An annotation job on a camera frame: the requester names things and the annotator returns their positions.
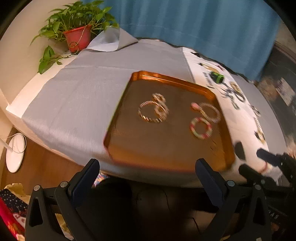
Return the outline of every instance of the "tray rim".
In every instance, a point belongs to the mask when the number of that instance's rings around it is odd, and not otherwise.
[[[183,89],[186,89],[188,91],[201,94],[201,95],[205,96],[208,100],[212,101],[214,106],[221,113],[223,113],[223,111],[221,109],[221,106],[220,106],[220,104],[219,104],[219,102],[217,100],[216,95],[206,87],[203,87],[201,85],[191,83],[191,82],[188,82],[188,81],[185,81],[185,80],[181,80],[181,79],[178,79],[178,78],[174,78],[174,77],[171,77],[171,76],[163,75],[163,74],[158,74],[158,73],[153,73],[153,72],[148,72],[148,71],[143,71],[143,70],[138,71],[138,72],[134,72],[134,73],[132,73],[129,82],[126,85],[126,88],[124,89],[124,92],[123,92],[123,94],[122,94],[122,96],[120,98],[120,101],[119,101],[119,103],[118,103],[118,105],[116,107],[116,110],[115,110],[114,115],[112,117],[112,120],[111,120],[111,122],[110,122],[110,124],[108,126],[108,130],[106,132],[106,135],[105,135],[105,138],[104,138],[104,141],[103,141],[104,147],[105,147],[106,151],[108,152],[108,155],[111,157],[111,159],[112,159],[112,161],[114,163],[119,164],[119,165],[133,166],[133,167],[152,169],[152,170],[162,170],[162,171],[165,170],[165,171],[174,171],[174,172],[181,172],[181,173],[192,173],[192,171],[194,171],[192,169],[190,169],[190,170],[189,169],[179,170],[179,169],[176,169],[176,168],[162,169],[162,168],[152,167],[151,165],[143,164],[141,162],[139,162],[137,165],[135,165],[135,164],[130,164],[130,163],[124,163],[122,161],[118,161],[118,160],[115,160],[115,159],[112,158],[112,155],[110,154],[110,152],[108,150],[108,146],[109,146],[110,138],[111,138],[110,131],[112,129],[112,126],[116,123],[116,120],[117,120],[117,117],[118,117],[118,109],[122,105],[124,96],[126,94],[126,90],[129,88],[129,86],[131,85],[132,82],[138,81],[138,80],[150,80],[150,81],[161,82],[163,84],[172,85],[172,86],[175,86],[175,87],[178,87],[178,88],[183,88]],[[222,125],[224,125],[226,127],[226,130],[223,130],[223,128],[221,128]],[[220,130],[220,135],[222,135],[221,130],[223,130],[224,139],[226,139],[226,141],[227,141],[227,143],[225,143],[222,140],[222,146],[223,146],[223,151],[224,151],[224,159],[225,159],[225,169],[216,170],[214,168],[214,170],[215,171],[226,171],[226,170],[229,170],[231,168],[232,164],[234,163],[235,154],[234,154],[234,149],[233,149],[233,145],[232,145],[232,139],[231,139],[231,136],[230,136],[230,133],[229,133],[229,128],[228,128],[227,122],[226,122],[223,114],[221,115],[221,121],[218,123],[218,126],[219,126],[219,130]]]

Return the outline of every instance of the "blue curtain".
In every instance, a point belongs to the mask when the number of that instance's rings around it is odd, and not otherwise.
[[[259,78],[280,20],[263,0],[105,0],[103,6],[112,6],[134,37],[193,48],[250,80]]]

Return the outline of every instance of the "potted plant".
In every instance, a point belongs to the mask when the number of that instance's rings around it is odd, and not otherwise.
[[[46,47],[43,58],[40,59],[38,70],[40,74],[48,70],[54,63],[62,64],[61,59],[69,58],[86,48],[91,39],[101,31],[110,26],[119,27],[115,18],[108,13],[112,7],[99,8],[102,2],[93,1],[84,4],[78,1],[64,5],[66,7],[64,9],[56,8],[50,11],[54,13],[46,20],[47,25],[40,29],[39,34],[33,38],[31,44],[38,37],[67,41],[72,54],[68,56],[57,55],[50,46]]]

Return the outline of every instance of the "screw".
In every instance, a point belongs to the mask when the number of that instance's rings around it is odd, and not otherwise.
[[[232,180],[227,181],[227,185],[230,187],[233,187],[235,185],[235,182]]]
[[[257,190],[261,190],[261,187],[260,187],[260,185],[258,185],[258,184],[255,185],[255,188],[256,188]]]
[[[68,182],[66,182],[66,181],[63,181],[63,182],[61,182],[61,184],[60,184],[60,186],[61,186],[62,188],[66,187],[67,185],[68,185]]]
[[[40,189],[40,186],[39,185],[36,185],[35,187],[34,187],[34,191],[38,191]]]

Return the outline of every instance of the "red flower pot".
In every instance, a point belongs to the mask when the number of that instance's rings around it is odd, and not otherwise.
[[[91,42],[91,25],[64,32],[71,53],[85,49]]]

